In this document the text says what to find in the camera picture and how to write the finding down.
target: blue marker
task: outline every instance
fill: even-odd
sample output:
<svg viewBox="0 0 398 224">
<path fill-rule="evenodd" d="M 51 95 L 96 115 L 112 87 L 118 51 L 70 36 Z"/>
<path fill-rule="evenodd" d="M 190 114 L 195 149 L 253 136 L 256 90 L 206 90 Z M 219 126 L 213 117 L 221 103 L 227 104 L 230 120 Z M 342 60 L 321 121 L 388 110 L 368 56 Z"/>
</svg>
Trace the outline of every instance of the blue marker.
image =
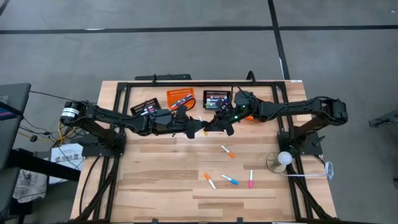
<svg viewBox="0 0 398 224">
<path fill-rule="evenodd" d="M 221 175 L 221 176 L 224 177 L 225 179 L 229 180 L 232 184 L 235 184 L 235 185 L 239 184 L 238 181 L 236 181 L 236 180 L 234 180 L 234 179 L 232 179 L 230 177 L 227 177 L 225 175 Z"/>
</svg>

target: white cable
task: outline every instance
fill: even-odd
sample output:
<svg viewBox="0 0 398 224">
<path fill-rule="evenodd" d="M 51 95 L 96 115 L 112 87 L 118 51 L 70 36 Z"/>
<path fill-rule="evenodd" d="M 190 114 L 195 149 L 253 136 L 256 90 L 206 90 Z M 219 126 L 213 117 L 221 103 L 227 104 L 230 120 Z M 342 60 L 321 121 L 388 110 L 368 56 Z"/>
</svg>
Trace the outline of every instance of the white cable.
<svg viewBox="0 0 398 224">
<path fill-rule="evenodd" d="M 333 164 L 328 161 L 325 163 L 325 174 L 282 174 L 282 175 L 287 177 L 328 177 L 328 179 L 331 180 L 334 174 L 335 172 L 333 171 Z"/>
</svg>

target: wooden table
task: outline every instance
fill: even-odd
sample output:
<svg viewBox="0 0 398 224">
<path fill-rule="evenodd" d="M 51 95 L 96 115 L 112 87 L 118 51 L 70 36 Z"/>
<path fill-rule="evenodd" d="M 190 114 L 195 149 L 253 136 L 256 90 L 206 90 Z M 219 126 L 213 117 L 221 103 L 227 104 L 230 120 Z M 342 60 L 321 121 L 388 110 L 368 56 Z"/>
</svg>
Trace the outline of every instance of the wooden table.
<svg viewBox="0 0 398 224">
<path fill-rule="evenodd" d="M 117 83 L 103 82 L 98 100 L 100 107 L 113 108 Z M 302 82 L 285 83 L 290 102 L 306 99 Z M 133 87 L 129 108 L 154 97 L 162 108 L 166 108 L 166 91 L 179 88 L 184 87 Z M 188 115 L 195 119 L 201 116 L 210 121 L 214 112 L 202 108 L 203 90 L 230 90 L 231 87 L 194 89 L 197 105 Z M 243 89 L 253 91 L 264 101 L 273 101 L 270 87 L 245 86 Z M 293 116 L 293 121 L 300 126 L 310 118 L 310 115 Z M 286 120 L 284 122 L 285 127 L 288 127 Z M 188 139 L 184 134 L 177 134 L 173 138 L 169 134 L 141 137 L 127 130 L 127 146 L 119 165 L 111 221 L 149 222 L 157 218 L 160 222 L 235 222 L 236 217 L 243 217 L 247 222 L 294 221 L 288 180 L 283 175 L 269 171 L 265 162 L 270 153 L 279 151 L 276 119 L 266 123 L 244 120 L 234 124 L 234 130 L 235 133 L 230 137 L 216 132 L 205 136 L 203 131 L 199 131 L 195 139 Z M 229 157 L 221 145 L 226 145 L 236 158 Z M 322 164 L 313 156 L 302 156 L 302 160 L 306 174 L 324 173 Z M 83 163 L 71 218 L 78 216 L 81 190 L 93 161 L 94 158 L 89 158 Z M 97 191 L 101 165 L 102 158 L 90 175 L 83 207 L 88 205 Z M 250 169 L 254 173 L 253 189 L 249 189 L 248 184 Z M 216 190 L 205 179 L 205 172 L 213 179 Z M 224 180 L 221 174 L 238 180 L 239 185 Z M 309 177 L 307 185 L 324 210 L 335 217 L 327 179 Z M 106 192 L 100 218 L 104 217 L 107 196 Z M 302 216 L 306 217 L 299 190 L 298 198 Z"/>
</svg>

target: pink marker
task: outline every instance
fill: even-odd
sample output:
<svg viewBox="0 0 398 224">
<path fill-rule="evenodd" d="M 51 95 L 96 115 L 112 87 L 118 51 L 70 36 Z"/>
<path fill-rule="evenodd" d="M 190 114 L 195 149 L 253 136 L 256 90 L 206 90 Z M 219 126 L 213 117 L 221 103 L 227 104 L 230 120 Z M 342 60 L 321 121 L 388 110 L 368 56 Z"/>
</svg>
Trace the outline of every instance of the pink marker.
<svg viewBox="0 0 398 224">
<path fill-rule="evenodd" d="M 250 170 L 249 188 L 253 188 L 253 170 Z"/>
</svg>

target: concrete floor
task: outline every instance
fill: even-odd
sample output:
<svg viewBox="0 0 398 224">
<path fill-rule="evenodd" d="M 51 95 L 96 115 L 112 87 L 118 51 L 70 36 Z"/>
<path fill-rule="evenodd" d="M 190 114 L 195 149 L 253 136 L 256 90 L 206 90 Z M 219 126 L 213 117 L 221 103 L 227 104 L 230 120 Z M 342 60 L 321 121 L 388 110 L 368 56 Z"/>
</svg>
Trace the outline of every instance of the concrete floor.
<svg viewBox="0 0 398 224">
<path fill-rule="evenodd" d="M 393 0 L 283 0 L 275 8 L 280 26 L 398 24 Z M 0 30 L 271 24 L 267 1 L 260 0 L 11 0 L 0 17 Z M 281 35 L 290 77 L 304 81 L 307 96 L 340 98 L 348 105 L 349 122 L 322 131 L 325 160 L 335 167 L 330 187 L 338 216 L 395 223 L 397 130 L 371 129 L 368 119 L 398 108 L 398 30 Z M 78 100 L 96 101 L 102 80 L 153 73 L 239 79 L 248 70 L 258 79 L 282 79 L 272 31 L 0 35 L 0 83 L 30 82 L 33 90 Z M 62 108 L 62 100 L 31 94 L 25 115 L 54 130 Z M 46 151 L 50 145 L 17 138 L 15 147 Z M 68 220 L 75 189 L 75 183 L 52 187 L 27 220 Z"/>
</svg>

